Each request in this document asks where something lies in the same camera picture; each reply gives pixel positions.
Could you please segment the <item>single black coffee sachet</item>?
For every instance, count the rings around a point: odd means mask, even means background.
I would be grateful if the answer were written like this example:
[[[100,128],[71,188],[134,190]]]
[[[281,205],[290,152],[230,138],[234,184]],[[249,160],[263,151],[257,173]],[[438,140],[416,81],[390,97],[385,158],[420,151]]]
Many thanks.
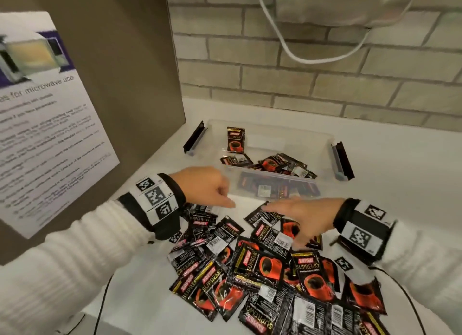
[[[245,129],[227,127],[227,152],[243,154],[245,152]]]

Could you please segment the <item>heap of coffee packets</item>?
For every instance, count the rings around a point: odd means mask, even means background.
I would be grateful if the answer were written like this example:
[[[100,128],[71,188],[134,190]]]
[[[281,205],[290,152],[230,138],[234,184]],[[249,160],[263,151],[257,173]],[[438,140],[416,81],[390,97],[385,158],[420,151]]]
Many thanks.
[[[270,155],[257,162],[246,154],[221,157],[221,163],[232,171],[239,193],[262,199],[320,197],[315,183],[317,175],[306,164],[284,153]]]
[[[208,321],[238,320],[254,335],[390,335],[380,319],[386,309],[378,280],[352,277],[359,262],[345,251],[321,253],[322,236],[294,252],[299,223],[259,207],[244,218],[250,237],[211,206],[188,204],[168,260],[177,274],[170,292]]]

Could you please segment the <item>person's left hand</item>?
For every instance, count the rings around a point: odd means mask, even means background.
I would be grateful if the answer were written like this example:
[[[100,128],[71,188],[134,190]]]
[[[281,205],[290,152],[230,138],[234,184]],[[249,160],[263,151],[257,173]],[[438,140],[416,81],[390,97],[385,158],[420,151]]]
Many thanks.
[[[180,187],[187,202],[207,205],[207,178],[210,175],[223,174],[214,167],[189,167],[169,174],[169,177]]]

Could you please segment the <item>person's right forearm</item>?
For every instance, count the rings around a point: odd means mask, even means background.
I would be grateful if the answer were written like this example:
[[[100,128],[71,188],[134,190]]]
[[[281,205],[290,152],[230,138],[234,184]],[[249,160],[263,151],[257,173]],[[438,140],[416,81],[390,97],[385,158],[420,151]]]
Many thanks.
[[[462,335],[462,250],[397,221],[378,266]]]

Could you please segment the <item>white appliance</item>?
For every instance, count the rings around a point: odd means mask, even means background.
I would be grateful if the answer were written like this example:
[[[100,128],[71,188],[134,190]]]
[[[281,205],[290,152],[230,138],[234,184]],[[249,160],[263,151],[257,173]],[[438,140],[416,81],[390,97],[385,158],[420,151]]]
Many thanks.
[[[390,26],[409,10],[413,0],[274,0],[278,22],[326,27]]]

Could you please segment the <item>black container latch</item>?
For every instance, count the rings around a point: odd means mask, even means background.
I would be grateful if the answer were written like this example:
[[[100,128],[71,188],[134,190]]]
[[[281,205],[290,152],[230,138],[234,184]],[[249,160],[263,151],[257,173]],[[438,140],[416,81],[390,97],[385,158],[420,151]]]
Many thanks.
[[[204,121],[201,121],[189,139],[183,145],[183,152],[186,155],[194,156],[195,151],[207,131],[207,126]]]
[[[332,169],[338,181],[350,181],[355,178],[343,142],[331,146]]]

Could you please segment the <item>brown cabinet panel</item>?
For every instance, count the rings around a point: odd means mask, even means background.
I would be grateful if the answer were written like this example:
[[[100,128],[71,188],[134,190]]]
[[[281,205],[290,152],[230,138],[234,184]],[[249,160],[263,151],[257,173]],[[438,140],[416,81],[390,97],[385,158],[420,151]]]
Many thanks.
[[[120,163],[31,239],[0,222],[0,266],[113,196],[186,122],[167,0],[0,0],[14,11],[49,12]]]

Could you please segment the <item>black wrist band with markers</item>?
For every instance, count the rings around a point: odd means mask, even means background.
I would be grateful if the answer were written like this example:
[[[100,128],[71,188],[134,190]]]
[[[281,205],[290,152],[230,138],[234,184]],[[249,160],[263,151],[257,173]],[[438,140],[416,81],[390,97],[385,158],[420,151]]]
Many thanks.
[[[161,241],[169,240],[180,231],[180,215],[187,203],[180,186],[163,173],[138,181],[117,201]]]
[[[396,223],[396,217],[387,211],[365,200],[347,198],[334,218],[338,236],[327,257],[354,284],[369,284],[375,278],[370,267],[383,257]]]

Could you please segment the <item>white printed paper sign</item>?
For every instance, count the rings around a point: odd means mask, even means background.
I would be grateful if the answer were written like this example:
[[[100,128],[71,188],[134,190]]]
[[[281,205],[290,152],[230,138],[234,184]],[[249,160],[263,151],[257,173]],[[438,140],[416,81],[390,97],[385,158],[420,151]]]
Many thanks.
[[[119,162],[49,13],[0,13],[0,220],[30,239]]]

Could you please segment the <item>clear plastic container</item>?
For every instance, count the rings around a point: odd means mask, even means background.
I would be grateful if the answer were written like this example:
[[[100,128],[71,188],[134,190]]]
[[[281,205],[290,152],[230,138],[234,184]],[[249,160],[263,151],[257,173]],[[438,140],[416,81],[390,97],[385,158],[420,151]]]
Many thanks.
[[[249,122],[210,120],[205,124],[207,131],[193,158],[197,164],[214,166],[227,176],[230,181],[230,194],[266,200],[245,192],[239,193],[236,190],[236,178],[232,171],[221,163],[221,157],[236,154],[227,152],[228,126],[245,129],[244,154],[248,155],[253,162],[263,160],[270,155],[284,153],[305,163],[307,168],[317,175],[315,183],[320,192],[328,186],[341,182],[335,178],[332,169],[331,146],[335,144],[333,137],[329,134]]]

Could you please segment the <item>person's left forearm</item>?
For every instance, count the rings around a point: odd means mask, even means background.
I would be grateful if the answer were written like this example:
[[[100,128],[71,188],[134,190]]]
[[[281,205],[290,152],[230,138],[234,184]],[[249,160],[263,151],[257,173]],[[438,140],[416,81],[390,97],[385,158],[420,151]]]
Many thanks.
[[[79,313],[153,233],[109,201],[0,266],[0,335],[49,335]]]

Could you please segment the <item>person's right hand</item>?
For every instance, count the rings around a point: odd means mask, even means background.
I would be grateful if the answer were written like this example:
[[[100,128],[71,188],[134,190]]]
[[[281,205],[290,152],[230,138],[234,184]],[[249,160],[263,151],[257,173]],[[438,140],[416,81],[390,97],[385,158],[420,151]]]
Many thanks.
[[[269,202],[262,210],[288,216],[300,230],[311,230],[311,239],[334,228],[333,222],[345,198],[305,200],[288,198]]]

